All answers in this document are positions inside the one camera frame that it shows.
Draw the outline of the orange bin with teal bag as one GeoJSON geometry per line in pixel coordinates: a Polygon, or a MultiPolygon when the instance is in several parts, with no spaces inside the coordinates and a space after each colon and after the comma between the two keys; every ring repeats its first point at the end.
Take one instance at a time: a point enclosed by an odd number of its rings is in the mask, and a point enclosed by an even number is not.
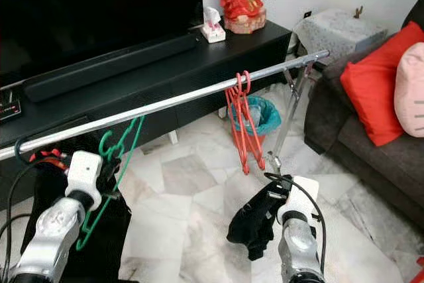
{"type": "Polygon", "coordinates": [[[276,105],[274,105],[272,101],[252,95],[249,95],[246,100],[248,101],[249,115],[254,123],[252,128],[246,117],[242,117],[243,125],[241,125],[237,119],[237,110],[233,103],[228,104],[228,110],[230,111],[228,117],[231,120],[231,136],[233,137],[233,142],[236,144],[237,149],[241,149],[239,140],[237,139],[240,137],[242,127],[244,127],[246,137],[248,137],[248,144],[246,144],[246,146],[248,149],[252,150],[252,138],[256,137],[258,139],[258,144],[264,146],[266,137],[272,135],[273,132],[277,131],[279,126],[281,126],[282,118],[278,108],[276,108],[276,105]]]}

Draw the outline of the dark brown fabric sofa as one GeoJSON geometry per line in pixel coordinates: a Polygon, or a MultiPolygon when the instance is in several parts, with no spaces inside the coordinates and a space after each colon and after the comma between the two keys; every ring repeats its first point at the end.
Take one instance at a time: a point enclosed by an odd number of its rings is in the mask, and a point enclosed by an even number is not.
{"type": "Polygon", "coordinates": [[[424,139],[403,133],[385,146],[375,146],[341,83],[349,62],[361,61],[384,43],[381,40],[322,69],[307,105],[305,143],[358,175],[414,222],[424,223],[424,139]]]}

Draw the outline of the red cushion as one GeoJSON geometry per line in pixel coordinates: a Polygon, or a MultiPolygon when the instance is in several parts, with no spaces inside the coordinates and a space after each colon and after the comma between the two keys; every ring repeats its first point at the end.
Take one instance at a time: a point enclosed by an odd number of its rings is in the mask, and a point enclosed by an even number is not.
{"type": "Polygon", "coordinates": [[[363,60],[349,62],[341,75],[343,89],[375,146],[384,146],[405,132],[394,110],[395,77],[401,56],[418,42],[424,42],[424,29],[407,23],[363,60]]]}

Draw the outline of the white pink tissue box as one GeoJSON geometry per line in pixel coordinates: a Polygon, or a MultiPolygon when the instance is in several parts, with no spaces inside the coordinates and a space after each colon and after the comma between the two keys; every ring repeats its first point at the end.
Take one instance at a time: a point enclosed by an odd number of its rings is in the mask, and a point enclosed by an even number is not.
{"type": "Polygon", "coordinates": [[[201,32],[209,43],[225,40],[225,29],[221,25],[222,16],[214,7],[203,8],[201,32]]]}

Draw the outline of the white lace covered side table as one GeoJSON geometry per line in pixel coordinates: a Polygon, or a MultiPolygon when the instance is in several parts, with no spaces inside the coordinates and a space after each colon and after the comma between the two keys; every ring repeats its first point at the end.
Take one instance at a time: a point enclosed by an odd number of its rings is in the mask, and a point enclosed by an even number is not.
{"type": "Polygon", "coordinates": [[[329,65],[348,54],[363,52],[384,40],[388,30],[376,23],[357,19],[354,13],[328,9],[306,17],[297,23],[294,34],[307,53],[327,50],[328,55],[318,62],[329,65]]]}

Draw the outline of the pink cat face cushion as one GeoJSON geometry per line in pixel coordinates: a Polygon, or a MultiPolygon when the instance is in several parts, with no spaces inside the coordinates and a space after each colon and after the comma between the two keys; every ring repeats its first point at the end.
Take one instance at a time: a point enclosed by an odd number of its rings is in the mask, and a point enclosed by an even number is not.
{"type": "Polygon", "coordinates": [[[394,110],[406,134],[424,138],[424,42],[413,44],[399,60],[394,110]]]}

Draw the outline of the silver metal clothes rack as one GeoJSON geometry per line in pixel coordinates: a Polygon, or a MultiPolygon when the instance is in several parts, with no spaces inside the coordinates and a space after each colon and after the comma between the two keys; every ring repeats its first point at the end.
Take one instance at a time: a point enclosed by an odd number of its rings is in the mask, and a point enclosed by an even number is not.
{"type": "MultiPolygon", "coordinates": [[[[98,131],[98,129],[118,125],[118,123],[123,123],[125,121],[135,119],[135,117],[153,114],[157,111],[175,107],[175,105],[188,103],[189,101],[194,101],[199,98],[233,88],[237,84],[245,84],[247,80],[261,80],[278,73],[287,73],[290,69],[300,67],[312,67],[312,65],[314,65],[314,63],[317,62],[318,59],[324,58],[328,54],[329,52],[327,52],[327,50],[306,54],[305,56],[300,56],[300,58],[295,58],[293,60],[278,63],[276,65],[273,65],[272,67],[260,69],[258,71],[250,73],[249,75],[238,75],[233,80],[225,80],[220,83],[212,84],[210,86],[193,90],[185,94],[167,98],[166,100],[157,101],[148,105],[143,105],[142,107],[137,107],[136,109],[131,109],[129,111],[122,111],[122,113],[118,113],[110,117],[104,117],[104,119],[98,119],[94,122],[83,123],[82,125],[78,125],[69,129],[64,129],[64,131],[58,131],[57,133],[46,135],[45,137],[40,137],[37,139],[28,138],[27,141],[22,144],[21,152],[30,152],[30,150],[33,150],[34,148],[40,148],[42,146],[46,146],[47,144],[66,140],[72,137],[78,137],[79,135],[85,133],[98,131]]],[[[13,155],[13,146],[6,147],[0,150],[0,160],[6,160],[8,158],[13,158],[14,156],[15,155],[13,155]]]]}

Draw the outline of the black FSL polo shirt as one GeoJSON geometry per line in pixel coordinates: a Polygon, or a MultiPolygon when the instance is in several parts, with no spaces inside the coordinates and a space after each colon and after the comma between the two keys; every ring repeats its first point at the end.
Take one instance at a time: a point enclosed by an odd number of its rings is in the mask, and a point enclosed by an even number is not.
{"type": "MultiPolygon", "coordinates": [[[[34,226],[38,216],[66,195],[68,185],[66,172],[70,162],[66,164],[60,158],[60,152],[52,150],[32,155],[31,167],[36,169],[34,202],[30,220],[25,228],[21,255],[34,237],[34,226]]],[[[101,173],[97,180],[97,189],[101,193],[101,173]]],[[[123,196],[117,201],[110,202],[84,249],[75,250],[76,241],[81,238],[81,231],[70,244],[67,264],[57,283],[136,283],[133,280],[119,279],[121,255],[130,221],[131,210],[123,196]]]]}

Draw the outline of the black plastic hanger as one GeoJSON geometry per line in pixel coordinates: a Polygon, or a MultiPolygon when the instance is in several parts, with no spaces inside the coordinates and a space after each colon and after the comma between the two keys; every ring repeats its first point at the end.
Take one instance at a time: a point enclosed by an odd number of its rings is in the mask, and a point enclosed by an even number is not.
{"type": "Polygon", "coordinates": [[[23,156],[23,152],[21,152],[21,146],[25,142],[27,142],[27,139],[29,137],[21,137],[15,141],[15,144],[13,145],[13,155],[15,155],[15,158],[19,160],[19,162],[22,162],[22,164],[30,164],[30,159],[25,158],[23,156]]]}

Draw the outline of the black set-top box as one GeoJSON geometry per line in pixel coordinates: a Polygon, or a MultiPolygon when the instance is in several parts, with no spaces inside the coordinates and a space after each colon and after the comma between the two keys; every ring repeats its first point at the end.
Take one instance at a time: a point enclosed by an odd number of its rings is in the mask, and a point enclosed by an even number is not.
{"type": "Polygon", "coordinates": [[[23,115],[23,109],[21,107],[21,101],[4,101],[1,103],[0,107],[0,123],[8,123],[17,117],[23,115]]]}

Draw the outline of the green plastic hanger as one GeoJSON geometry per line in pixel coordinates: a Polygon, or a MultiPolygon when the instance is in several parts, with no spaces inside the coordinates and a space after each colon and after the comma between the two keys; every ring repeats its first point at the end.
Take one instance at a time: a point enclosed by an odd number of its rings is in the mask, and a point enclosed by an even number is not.
{"type": "MultiPolygon", "coordinates": [[[[118,141],[113,144],[113,146],[106,147],[104,144],[109,137],[112,137],[114,131],[107,131],[103,134],[100,143],[98,145],[98,153],[101,158],[105,159],[106,163],[109,164],[112,159],[120,159],[121,156],[125,153],[125,139],[128,137],[130,132],[135,128],[135,135],[131,144],[131,149],[136,146],[140,132],[142,131],[142,126],[145,122],[145,115],[135,117],[131,120],[131,124],[127,127],[118,141]]],[[[105,213],[106,209],[109,207],[110,202],[117,201],[118,195],[108,195],[106,196],[105,201],[98,206],[95,213],[93,211],[88,211],[85,214],[85,219],[81,226],[81,238],[78,238],[75,245],[75,250],[77,252],[84,249],[85,245],[88,243],[91,235],[96,229],[98,222],[100,222],[101,217],[105,213]]]]}

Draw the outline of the black TV cabinet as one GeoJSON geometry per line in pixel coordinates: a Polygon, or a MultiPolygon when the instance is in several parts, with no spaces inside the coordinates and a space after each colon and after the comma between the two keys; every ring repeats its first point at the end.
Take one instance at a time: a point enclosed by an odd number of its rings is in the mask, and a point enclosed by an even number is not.
{"type": "MultiPolygon", "coordinates": [[[[1,125],[0,144],[13,146],[21,137],[35,139],[74,125],[94,122],[141,105],[233,80],[236,72],[255,72],[285,61],[293,32],[273,22],[252,34],[227,33],[209,44],[202,35],[188,52],[131,69],[115,77],[70,90],[44,101],[21,97],[23,116],[1,125]]],[[[224,107],[224,94],[214,94],[147,115],[136,147],[163,137],[224,107]]],[[[0,206],[19,169],[18,159],[0,161],[0,206]]]]}

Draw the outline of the black shirt green print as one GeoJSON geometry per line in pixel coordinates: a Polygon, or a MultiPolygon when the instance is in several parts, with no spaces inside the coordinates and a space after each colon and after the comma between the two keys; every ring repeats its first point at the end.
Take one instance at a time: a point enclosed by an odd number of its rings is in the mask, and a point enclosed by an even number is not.
{"type": "MultiPolygon", "coordinates": [[[[264,176],[270,180],[272,177],[282,177],[281,174],[273,173],[266,173],[264,176]]],[[[245,245],[250,261],[262,258],[267,244],[274,238],[273,222],[276,221],[276,216],[266,216],[267,209],[264,186],[237,210],[229,225],[227,240],[245,245]]]]}

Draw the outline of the black flat television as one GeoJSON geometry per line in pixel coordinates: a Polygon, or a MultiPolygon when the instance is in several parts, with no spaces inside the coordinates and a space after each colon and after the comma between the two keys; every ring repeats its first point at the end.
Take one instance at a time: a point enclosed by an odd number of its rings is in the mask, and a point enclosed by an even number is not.
{"type": "Polygon", "coordinates": [[[1,83],[184,34],[203,0],[0,0],[1,83]]]}

